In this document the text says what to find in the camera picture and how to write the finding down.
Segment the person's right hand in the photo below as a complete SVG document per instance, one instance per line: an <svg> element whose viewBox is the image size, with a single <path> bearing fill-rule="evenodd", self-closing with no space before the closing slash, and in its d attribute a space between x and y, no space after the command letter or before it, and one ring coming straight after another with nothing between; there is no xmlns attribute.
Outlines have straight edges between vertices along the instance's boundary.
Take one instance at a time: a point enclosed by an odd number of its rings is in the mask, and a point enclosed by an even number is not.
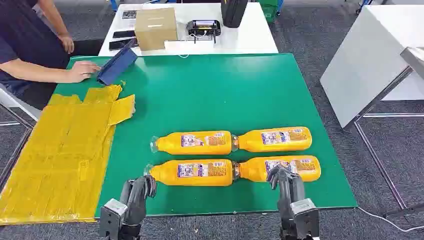
<svg viewBox="0 0 424 240"><path fill-rule="evenodd" d="M91 61L77 61L66 72L66 83L80 83L89 79L92 74L100 71L101 67Z"/></svg>

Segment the person's left hand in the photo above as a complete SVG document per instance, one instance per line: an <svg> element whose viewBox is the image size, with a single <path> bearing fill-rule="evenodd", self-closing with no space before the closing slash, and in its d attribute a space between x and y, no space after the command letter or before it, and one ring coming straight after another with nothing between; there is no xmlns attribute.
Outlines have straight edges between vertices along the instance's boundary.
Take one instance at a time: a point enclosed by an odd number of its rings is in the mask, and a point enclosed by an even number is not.
<svg viewBox="0 0 424 240"><path fill-rule="evenodd" d="M61 33L58 38L61 40L64 50L68 54L72 54L75 50L75 44L71 35L69 33Z"/></svg>

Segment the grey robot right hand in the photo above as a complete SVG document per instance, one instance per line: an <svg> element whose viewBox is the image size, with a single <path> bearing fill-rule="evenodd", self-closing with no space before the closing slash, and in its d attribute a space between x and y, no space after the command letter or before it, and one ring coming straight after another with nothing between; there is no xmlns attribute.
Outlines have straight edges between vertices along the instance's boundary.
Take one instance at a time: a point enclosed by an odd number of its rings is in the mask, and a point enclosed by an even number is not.
<svg viewBox="0 0 424 240"><path fill-rule="evenodd" d="M267 173L266 181L270 184L272 190L279 190L277 208L281 218L283 220L293 219L291 203L306 198L305 186L301 176L279 163Z"/></svg>

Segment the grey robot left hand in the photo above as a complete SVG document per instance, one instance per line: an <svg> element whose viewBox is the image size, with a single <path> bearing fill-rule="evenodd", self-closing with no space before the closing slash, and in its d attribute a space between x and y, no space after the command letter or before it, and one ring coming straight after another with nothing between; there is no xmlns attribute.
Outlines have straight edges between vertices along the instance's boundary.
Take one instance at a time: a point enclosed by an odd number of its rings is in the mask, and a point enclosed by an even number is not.
<svg viewBox="0 0 424 240"><path fill-rule="evenodd" d="M139 225L146 217L146 199L154 198L157 182L151 175L127 180L122 188L119 201L127 206L123 222L126 225Z"/></svg>

